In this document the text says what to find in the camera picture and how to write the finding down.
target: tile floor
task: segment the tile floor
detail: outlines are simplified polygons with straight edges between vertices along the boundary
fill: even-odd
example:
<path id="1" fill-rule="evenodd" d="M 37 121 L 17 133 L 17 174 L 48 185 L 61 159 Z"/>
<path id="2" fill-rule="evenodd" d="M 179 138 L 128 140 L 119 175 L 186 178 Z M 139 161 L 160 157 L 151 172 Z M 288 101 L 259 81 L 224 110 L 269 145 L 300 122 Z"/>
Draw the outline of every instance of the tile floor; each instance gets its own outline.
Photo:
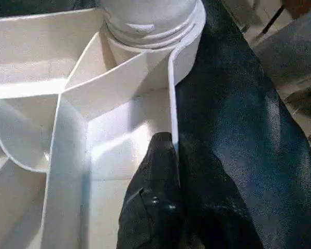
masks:
<path id="1" fill-rule="evenodd" d="M 223 4 L 231 13 L 234 21 L 240 28 L 242 28 L 251 15 L 253 15 L 252 5 L 254 1 L 256 0 L 222 0 Z M 293 21 L 290 14 L 284 10 L 276 22 L 271 26 L 268 33 L 261 38 L 256 39 L 280 7 L 281 0 L 260 0 L 260 4 L 255 11 L 255 17 L 252 19 L 251 27 L 244 34 L 245 39 L 252 48 Z"/>

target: dark fabric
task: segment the dark fabric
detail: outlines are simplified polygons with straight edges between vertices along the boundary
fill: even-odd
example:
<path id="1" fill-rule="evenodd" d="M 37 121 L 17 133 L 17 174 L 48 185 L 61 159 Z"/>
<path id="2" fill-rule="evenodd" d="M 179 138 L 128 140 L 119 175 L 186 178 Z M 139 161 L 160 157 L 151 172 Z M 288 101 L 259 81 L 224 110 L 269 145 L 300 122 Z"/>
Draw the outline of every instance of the dark fabric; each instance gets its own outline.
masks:
<path id="1" fill-rule="evenodd" d="M 203 2 L 196 63 L 176 87 L 181 170 L 211 167 L 200 195 L 230 245 L 253 233 L 243 200 L 265 248 L 311 248 L 311 148 L 223 5 Z"/>
<path id="2" fill-rule="evenodd" d="M 152 137 L 126 191 L 119 225 L 117 249 L 178 248 L 182 206 L 170 133 Z"/>
<path id="3" fill-rule="evenodd" d="M 180 138 L 185 218 L 209 248 L 263 248 L 250 214 L 221 162 L 206 143 Z"/>
<path id="4" fill-rule="evenodd" d="M 0 17 L 52 13 L 95 6 L 94 0 L 0 0 Z"/>

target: floor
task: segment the floor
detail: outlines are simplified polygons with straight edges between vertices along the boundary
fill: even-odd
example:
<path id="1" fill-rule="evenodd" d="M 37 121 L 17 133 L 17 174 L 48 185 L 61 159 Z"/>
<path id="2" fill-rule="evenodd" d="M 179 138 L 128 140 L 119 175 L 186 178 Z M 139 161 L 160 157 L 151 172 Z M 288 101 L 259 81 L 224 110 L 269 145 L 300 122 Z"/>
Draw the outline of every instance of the floor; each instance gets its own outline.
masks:
<path id="1" fill-rule="evenodd" d="M 240 28 L 242 28 L 253 15 L 252 6 L 254 1 L 256 0 L 222 0 L 223 4 L 231 13 L 233 19 Z M 271 26 L 268 33 L 259 39 L 256 39 L 280 7 L 281 0 L 260 0 L 258 8 L 255 10 L 255 16 L 252 19 L 251 27 L 244 34 L 244 38 L 252 48 L 293 21 L 290 14 L 284 10 L 276 22 Z"/>
<path id="2" fill-rule="evenodd" d="M 252 6 L 255 1 L 260 1 L 260 3 L 255 12 L 253 12 Z M 252 18 L 252 21 L 250 21 L 250 28 L 246 33 L 243 34 L 252 50 L 261 41 L 277 33 L 279 30 L 293 21 L 293 18 L 289 12 L 284 10 L 275 23 L 271 26 L 268 33 L 263 36 L 259 36 L 259 34 L 274 16 L 276 11 L 281 7 L 281 0 L 222 0 L 222 2 L 240 29 L 242 29 L 244 25 L 249 22 L 249 20 L 251 20 L 253 13 L 255 14 Z M 282 91 L 285 92 L 286 90 L 281 89 L 279 91 L 279 95 L 282 99 L 284 99 Z M 302 130 L 308 137 L 311 134 L 311 117 L 306 115 L 300 107 L 294 108 L 290 104 L 286 104 L 286 106 L 294 120 L 301 126 Z"/>

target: white divider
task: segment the white divider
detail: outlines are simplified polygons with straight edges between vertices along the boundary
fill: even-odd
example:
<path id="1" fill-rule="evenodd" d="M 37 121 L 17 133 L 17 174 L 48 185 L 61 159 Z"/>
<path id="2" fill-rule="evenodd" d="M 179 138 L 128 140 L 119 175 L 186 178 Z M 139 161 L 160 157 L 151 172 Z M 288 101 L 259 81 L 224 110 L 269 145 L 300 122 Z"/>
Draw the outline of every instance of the white divider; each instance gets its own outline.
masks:
<path id="1" fill-rule="evenodd" d="M 0 100 L 0 145 L 30 171 L 46 172 L 58 96 Z"/>
<path id="2" fill-rule="evenodd" d="M 141 53 L 113 70 L 67 90 L 64 96 L 86 120 L 94 119 L 134 96 L 166 88 L 163 79 L 168 79 L 163 69 L 166 70 L 169 53 L 168 50 Z"/>
<path id="3" fill-rule="evenodd" d="M 61 92 L 104 24 L 99 9 L 0 19 L 0 99 Z"/>
<path id="4" fill-rule="evenodd" d="M 107 27 L 103 25 L 90 40 L 74 70 L 71 72 L 66 88 L 95 78 L 116 66 L 106 37 Z"/>
<path id="5" fill-rule="evenodd" d="M 33 205 L 34 198 L 44 189 L 45 175 L 26 171 L 9 160 L 0 147 L 0 248 L 3 247 L 14 231 L 14 226 Z M 32 225 L 29 220 L 29 230 L 23 230 L 23 238 L 33 236 Z M 16 244 L 21 242 L 17 234 Z"/>
<path id="6" fill-rule="evenodd" d="M 41 248 L 75 249 L 79 248 L 82 184 L 87 166 L 87 123 L 64 96 L 56 115 Z"/>

